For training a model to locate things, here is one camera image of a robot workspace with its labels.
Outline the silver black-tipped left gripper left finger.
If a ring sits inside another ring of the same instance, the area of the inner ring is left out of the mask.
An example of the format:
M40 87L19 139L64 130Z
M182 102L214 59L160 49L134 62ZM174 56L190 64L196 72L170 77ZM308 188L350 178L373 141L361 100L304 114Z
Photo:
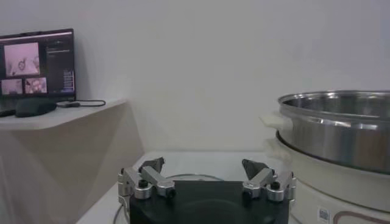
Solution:
M118 174L118 201L129 213L174 213L176 184L161 174L165 159L145 161Z

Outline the silver black-tipped left gripper right finger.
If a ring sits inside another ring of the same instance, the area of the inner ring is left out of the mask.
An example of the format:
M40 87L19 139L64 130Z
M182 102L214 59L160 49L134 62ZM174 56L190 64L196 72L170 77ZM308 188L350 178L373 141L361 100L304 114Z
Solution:
M292 171L277 173L265 163L243 159L241 164L248 177L243 182L244 201L252 201L265 194L275 203L296 200L296 177Z

